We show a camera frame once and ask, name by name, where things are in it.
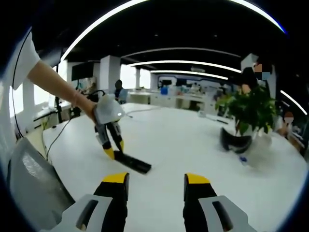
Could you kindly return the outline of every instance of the human arm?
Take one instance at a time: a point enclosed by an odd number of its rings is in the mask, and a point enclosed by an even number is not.
[[[52,95],[76,105],[95,122],[93,108],[96,104],[70,86],[57,72],[43,61],[40,60],[31,69],[28,74],[28,79]]]

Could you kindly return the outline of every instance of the ceiling light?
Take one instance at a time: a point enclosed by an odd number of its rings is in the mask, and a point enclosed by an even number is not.
[[[298,104],[297,101],[295,101],[290,95],[288,95],[286,92],[284,91],[280,91],[280,93],[282,93],[285,97],[287,97],[288,99],[290,99],[305,115],[307,115],[307,112],[304,110],[303,107],[301,107],[300,104]]]
[[[233,1],[235,3],[238,3],[240,5],[243,5],[255,12],[257,12],[258,14],[260,14],[261,16],[263,16],[264,18],[268,19],[270,22],[272,22],[276,27],[278,27],[281,31],[283,31],[283,33],[285,33],[284,29],[279,25],[279,23],[277,23],[269,14],[267,14],[265,11],[263,11],[262,9],[258,8],[257,6],[253,5],[252,3],[249,3],[247,1],[244,0],[229,0],[229,1]]]
[[[101,18],[96,20],[93,24],[91,24],[86,30],[84,30],[78,37],[77,39],[69,46],[69,48],[66,50],[66,52],[63,54],[61,57],[61,61],[64,61],[64,59],[68,56],[68,54],[72,51],[72,49],[89,33],[91,32],[96,26],[107,20],[108,18],[112,17],[113,15],[131,7],[136,4],[139,4],[141,2],[148,1],[148,0],[131,0],[129,2],[126,2],[115,9],[109,11],[105,15],[103,15]]]
[[[202,76],[210,76],[210,77],[215,77],[215,78],[219,78],[223,80],[228,80],[228,78],[224,76],[218,76],[218,75],[201,73],[201,72],[189,72],[189,71],[177,71],[177,70],[155,70],[155,71],[150,71],[150,72],[151,73],[182,73],[182,74],[202,75]]]
[[[127,54],[125,56],[122,56],[121,58],[130,57],[130,56],[134,56],[134,55],[138,55],[138,54],[143,54],[143,53],[161,52],[161,51],[170,51],[170,50],[196,50],[196,51],[206,51],[206,52],[217,52],[217,53],[226,54],[226,55],[230,55],[230,56],[234,56],[234,57],[239,57],[239,58],[241,57],[241,56],[233,54],[233,53],[213,50],[213,49],[209,49],[209,48],[200,48],[200,47],[165,47],[165,48],[157,48],[157,49],[150,49],[150,50],[141,51],[141,52],[135,52],[135,53],[131,53],[131,54]]]
[[[146,64],[166,64],[166,63],[182,63],[182,64],[199,64],[199,65],[207,65],[213,66],[221,69],[227,69],[233,72],[241,73],[241,70],[233,69],[227,66],[219,65],[219,64],[211,64],[205,62],[198,61],[187,61],[187,60],[159,60],[159,61],[148,61],[148,62],[140,62],[135,64],[129,64],[128,66],[138,66],[138,65],[146,65]]]

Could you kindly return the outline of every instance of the white table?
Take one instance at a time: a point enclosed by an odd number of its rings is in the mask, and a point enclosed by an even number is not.
[[[156,108],[128,103],[126,112]],[[125,152],[153,165],[147,175],[136,173],[104,154],[86,116],[73,119],[50,150],[51,161],[75,200],[93,194],[109,174],[130,173],[126,232],[185,232],[183,176],[187,172],[211,181],[248,214],[259,232],[275,231],[296,202],[308,172],[307,164],[288,141],[274,135],[258,168],[243,166],[219,145],[225,124],[199,118],[197,113],[156,108],[120,120]],[[66,122],[44,131],[49,147]]]

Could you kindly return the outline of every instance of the black rectangular object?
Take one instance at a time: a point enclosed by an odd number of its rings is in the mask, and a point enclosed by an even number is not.
[[[186,86],[187,80],[186,79],[177,79],[176,86]]]
[[[133,158],[131,156],[128,156],[126,154],[123,154],[120,151],[114,151],[115,154],[115,160],[119,163],[123,164],[124,166],[133,169],[136,172],[146,174],[150,171],[151,165],[148,163],[145,163],[139,159]]]
[[[72,67],[72,81],[93,77],[94,62],[86,62]]]
[[[163,80],[162,81],[162,86],[169,86],[172,84],[172,81],[171,80]]]

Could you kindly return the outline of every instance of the white pillar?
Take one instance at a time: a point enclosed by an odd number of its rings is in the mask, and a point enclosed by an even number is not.
[[[100,75],[97,80],[97,88],[109,92],[115,88],[115,82],[120,80],[120,58],[107,56],[100,61]]]
[[[136,69],[136,88],[140,87],[140,69]]]
[[[154,73],[150,74],[150,88],[151,89],[158,88],[158,76]]]
[[[250,53],[245,59],[242,60],[242,62],[240,63],[241,65],[241,71],[243,71],[245,68],[248,67],[252,67],[253,68],[253,64],[256,62],[258,56]]]

